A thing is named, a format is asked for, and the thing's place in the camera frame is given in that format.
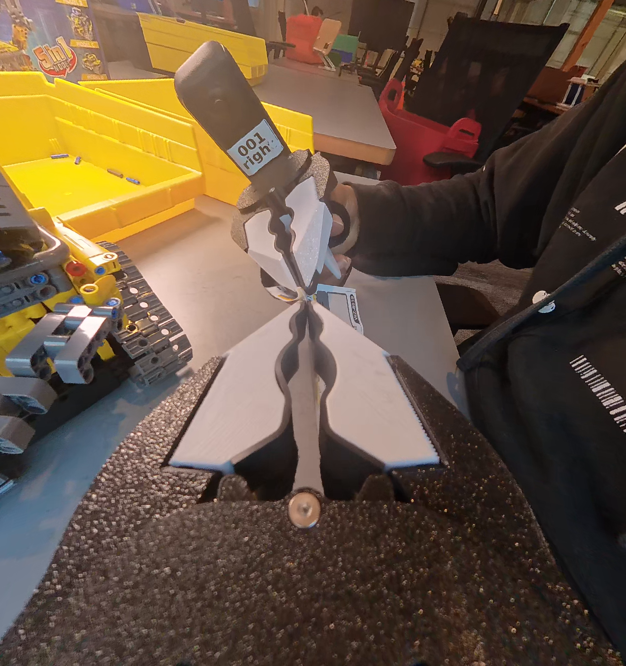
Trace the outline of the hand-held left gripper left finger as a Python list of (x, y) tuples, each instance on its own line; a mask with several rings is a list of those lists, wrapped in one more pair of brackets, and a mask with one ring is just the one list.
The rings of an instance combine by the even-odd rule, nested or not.
[(169, 464), (223, 474), (274, 471), (266, 448), (291, 421), (288, 380), (302, 336), (303, 303), (296, 302), (226, 352)]

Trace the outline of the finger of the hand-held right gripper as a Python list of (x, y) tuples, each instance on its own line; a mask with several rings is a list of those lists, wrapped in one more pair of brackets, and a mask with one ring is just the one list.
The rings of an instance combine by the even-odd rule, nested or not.
[(292, 294), (292, 273), (275, 246), (276, 236), (269, 231), (271, 219), (271, 212), (258, 212), (244, 224), (247, 253), (259, 265), (261, 283), (270, 294)]
[(293, 238), (291, 254), (302, 288), (309, 290), (324, 267), (340, 279), (341, 271), (329, 248), (332, 213), (318, 198), (315, 179), (309, 177), (296, 185), (285, 198), (285, 206), (292, 219), (289, 225)]

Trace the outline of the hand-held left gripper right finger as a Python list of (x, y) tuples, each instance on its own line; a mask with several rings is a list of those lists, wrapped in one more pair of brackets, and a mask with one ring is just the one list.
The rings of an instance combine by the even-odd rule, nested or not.
[(310, 338), (324, 385), (320, 426), (333, 442), (380, 471), (441, 462), (383, 349), (317, 302)]

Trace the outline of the yellow grey sticker sheet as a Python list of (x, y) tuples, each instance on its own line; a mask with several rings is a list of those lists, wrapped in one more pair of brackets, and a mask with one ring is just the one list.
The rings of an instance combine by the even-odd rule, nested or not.
[[(364, 333), (355, 288), (322, 284), (318, 287), (316, 296), (320, 297), (321, 304), (330, 312), (341, 318), (358, 333)], [(298, 447), (298, 464), (293, 490), (309, 488), (324, 495), (318, 439), (318, 375), (314, 369), (314, 354), (306, 323), (303, 329), (303, 338), (298, 345), (299, 368), (288, 383), (292, 397), (293, 435)]]

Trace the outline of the yellow grey brick robot model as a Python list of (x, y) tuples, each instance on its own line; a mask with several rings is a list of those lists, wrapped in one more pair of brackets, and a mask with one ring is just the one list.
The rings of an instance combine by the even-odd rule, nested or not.
[(27, 447), (115, 391), (192, 360), (132, 260), (34, 208), (0, 167), (0, 496)]

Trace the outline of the grey desk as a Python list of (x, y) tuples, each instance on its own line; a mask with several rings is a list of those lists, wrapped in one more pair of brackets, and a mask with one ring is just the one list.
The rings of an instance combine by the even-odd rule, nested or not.
[[(192, 344), (192, 362), (152, 387), (126, 382), (14, 458), (24, 472), (0, 496), (0, 640), (52, 560), (93, 479), (134, 427), (211, 357), (284, 310), (230, 237), (235, 208), (199, 196), (194, 209), (120, 241)], [(351, 270), (365, 335), (402, 357), (468, 416), (463, 379), (432, 276), (379, 278)]]

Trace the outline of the person's right hand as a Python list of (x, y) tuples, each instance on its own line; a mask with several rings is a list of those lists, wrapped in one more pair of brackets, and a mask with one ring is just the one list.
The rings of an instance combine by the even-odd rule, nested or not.
[(338, 184), (325, 199), (332, 213), (331, 240), (332, 253), (336, 256), (347, 254), (358, 241), (359, 211), (358, 199), (354, 189), (347, 184)]

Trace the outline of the colourful toy set box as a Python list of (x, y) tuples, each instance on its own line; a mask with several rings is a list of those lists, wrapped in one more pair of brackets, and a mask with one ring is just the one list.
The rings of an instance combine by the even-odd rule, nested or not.
[(108, 80), (87, 1), (0, 1), (0, 71), (35, 71), (50, 82)]

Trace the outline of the black mesh chair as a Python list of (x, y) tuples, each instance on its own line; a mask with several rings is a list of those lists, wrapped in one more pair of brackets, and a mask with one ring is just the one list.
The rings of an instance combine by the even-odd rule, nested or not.
[(568, 23), (506, 23), (458, 13), (420, 75), (409, 109), (446, 127), (461, 119), (477, 121), (478, 148), (472, 158), (452, 156), (450, 148), (426, 149), (422, 163), (436, 176), (482, 166), (568, 28)]

